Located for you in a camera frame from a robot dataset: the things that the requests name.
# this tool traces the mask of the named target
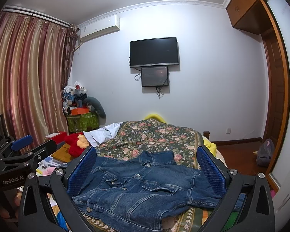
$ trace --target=wooden door frame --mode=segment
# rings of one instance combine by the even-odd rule
[[[267,36],[270,32],[274,31],[273,28],[268,29],[267,31],[263,32],[261,34],[262,36],[262,41],[263,41],[263,45],[264,45],[264,49],[265,49],[265,56],[266,56],[266,62],[268,65],[268,112],[267,112],[267,118],[266,118],[266,124],[265,124],[265,129],[264,129],[264,133],[263,133],[263,137],[262,137],[262,143],[265,141],[266,137],[265,134],[268,132],[268,124],[270,121],[270,110],[271,110],[271,103],[272,103],[272,75],[271,75],[271,66],[270,66],[270,62],[269,62],[269,57],[268,57],[268,47],[266,46],[265,43],[265,39],[264,36]]]
[[[286,51],[286,48],[285,48],[285,43],[284,43],[284,40],[282,38],[282,35],[281,35],[280,29],[278,27],[278,24],[276,22],[276,19],[274,18],[274,15],[272,14],[271,9],[269,8],[268,4],[264,0],[260,0],[260,1],[261,1],[262,5],[264,6],[264,8],[265,8],[270,20],[271,20],[275,35],[277,37],[279,50],[280,50],[280,53],[281,53],[281,59],[282,59],[282,63],[283,63],[283,70],[284,70],[285,97],[284,97],[284,109],[283,109],[281,129],[280,129],[280,132],[279,132],[279,136],[278,136],[278,140],[277,140],[277,144],[276,144],[276,147],[275,147],[274,154],[272,156],[270,165],[268,166],[268,169],[266,171],[266,178],[268,179],[268,182],[273,187],[274,191],[277,192],[279,190],[279,186],[273,180],[272,176],[270,176],[270,173],[274,169],[274,166],[275,166],[275,164],[277,162],[277,159],[278,159],[278,156],[280,154],[280,151],[281,151],[284,139],[285,139],[285,135],[286,135],[288,121],[289,121],[289,113],[290,113],[290,69],[289,69],[289,62],[288,62],[287,51]],[[270,103],[271,103],[270,92],[271,92],[271,83],[270,83],[270,74],[269,74],[269,106],[268,107],[270,107]],[[268,128],[268,122],[269,122],[268,118],[269,118],[269,114],[267,116],[265,131]]]

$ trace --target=stuffed animal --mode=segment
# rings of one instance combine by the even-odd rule
[[[89,142],[83,132],[66,136],[65,142],[70,145],[69,154],[75,158],[80,156],[84,149],[89,146]]]
[[[56,167],[48,167],[45,171],[43,171],[43,176],[51,175]]]

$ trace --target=red stuffed toy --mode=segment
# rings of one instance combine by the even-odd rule
[[[78,157],[84,151],[84,149],[89,145],[83,132],[72,133],[65,137],[65,142],[70,145],[69,154],[73,157]]]

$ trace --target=gray bag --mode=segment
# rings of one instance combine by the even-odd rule
[[[273,141],[268,138],[259,148],[257,154],[257,165],[261,167],[268,167],[273,156],[275,146]]]

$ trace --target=wooden floor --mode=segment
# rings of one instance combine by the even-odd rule
[[[257,156],[253,152],[260,146],[261,142],[250,142],[217,146],[217,149],[223,155],[229,169],[235,168],[241,174],[256,175],[259,172],[265,173],[267,169],[256,164]]]

